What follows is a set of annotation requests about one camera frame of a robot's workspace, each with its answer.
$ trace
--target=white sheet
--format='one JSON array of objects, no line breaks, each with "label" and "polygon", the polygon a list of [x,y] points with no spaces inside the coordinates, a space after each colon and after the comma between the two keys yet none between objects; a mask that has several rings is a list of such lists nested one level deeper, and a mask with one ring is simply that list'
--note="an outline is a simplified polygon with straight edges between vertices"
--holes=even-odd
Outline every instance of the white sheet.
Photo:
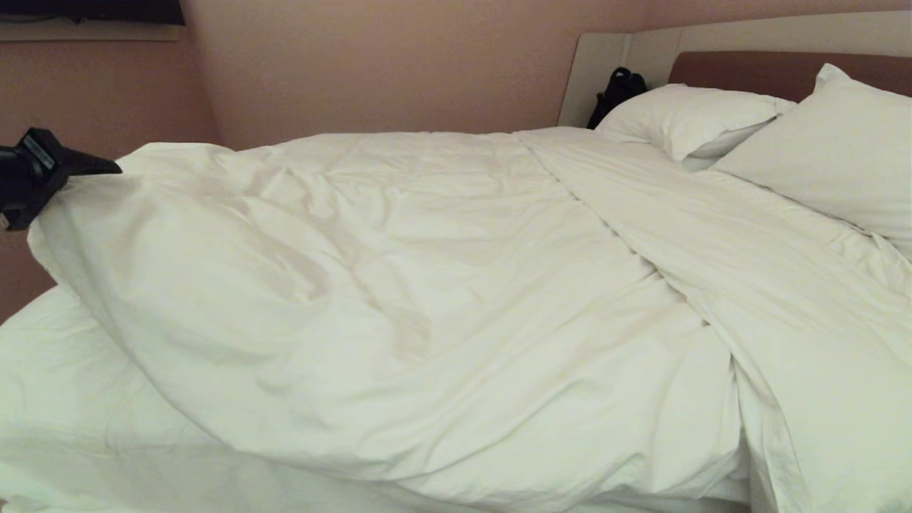
[{"label": "white sheet", "polygon": [[[0,411],[4,513],[479,513],[230,450],[168,405],[61,288],[0,328]],[[643,511],[736,509],[615,497],[573,513]]]},{"label": "white sheet", "polygon": [[[906,299],[654,152],[550,130],[124,164],[60,195],[34,248],[245,452],[529,513],[731,494],[743,418],[780,511],[906,484]],[[865,472],[827,472],[846,462]]]}]

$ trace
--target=bedding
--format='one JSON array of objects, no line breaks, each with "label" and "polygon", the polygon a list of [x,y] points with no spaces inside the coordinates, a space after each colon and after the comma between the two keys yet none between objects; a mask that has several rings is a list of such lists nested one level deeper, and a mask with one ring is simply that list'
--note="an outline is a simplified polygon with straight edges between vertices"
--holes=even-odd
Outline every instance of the bedding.
[{"label": "bedding", "polygon": [[[231,450],[172,408],[55,288],[0,329],[4,513],[480,513]],[[573,513],[738,513],[731,502],[598,497]]]},{"label": "bedding", "polygon": [[912,504],[912,312],[876,239],[859,265],[573,129],[121,163],[33,248],[237,452],[495,511],[744,501],[748,463],[755,511]]},{"label": "bedding", "polygon": [[741,91],[668,84],[608,112],[596,132],[614,142],[647,142],[671,159],[720,158],[794,102]]},{"label": "bedding", "polygon": [[912,99],[826,65],[794,111],[716,169],[890,240],[912,258]]}]

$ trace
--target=black object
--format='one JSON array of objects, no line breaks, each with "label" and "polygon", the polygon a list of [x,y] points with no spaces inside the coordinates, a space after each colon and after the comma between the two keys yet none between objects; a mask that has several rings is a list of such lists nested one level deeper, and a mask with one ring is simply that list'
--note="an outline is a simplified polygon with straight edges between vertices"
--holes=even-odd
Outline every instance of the black object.
[{"label": "black object", "polygon": [[64,148],[50,131],[30,129],[15,148],[0,146],[0,225],[25,230],[70,176],[118,174],[114,161]]},{"label": "black object", "polygon": [[0,0],[0,14],[186,25],[180,0]]},{"label": "black object", "polygon": [[611,74],[611,80],[608,81],[608,87],[605,92],[598,93],[598,104],[593,111],[592,117],[586,128],[595,130],[598,123],[602,122],[605,116],[615,107],[625,101],[643,94],[648,89],[643,76],[633,73],[627,68],[615,69]]}]

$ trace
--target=television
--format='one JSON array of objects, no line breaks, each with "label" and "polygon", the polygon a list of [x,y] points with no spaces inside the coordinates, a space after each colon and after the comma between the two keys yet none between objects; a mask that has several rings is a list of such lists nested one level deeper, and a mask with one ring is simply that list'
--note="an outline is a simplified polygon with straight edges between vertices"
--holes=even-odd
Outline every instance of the television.
[{"label": "television", "polygon": [[0,0],[3,15],[185,25],[180,0]]}]

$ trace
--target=brown headboard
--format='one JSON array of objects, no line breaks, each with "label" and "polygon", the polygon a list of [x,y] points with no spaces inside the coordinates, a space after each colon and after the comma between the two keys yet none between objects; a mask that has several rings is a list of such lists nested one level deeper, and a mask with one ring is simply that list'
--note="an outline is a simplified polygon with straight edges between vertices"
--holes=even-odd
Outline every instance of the brown headboard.
[{"label": "brown headboard", "polygon": [[814,92],[814,78],[825,64],[853,79],[912,96],[912,58],[798,52],[684,52],[668,83],[768,94],[801,101]]}]

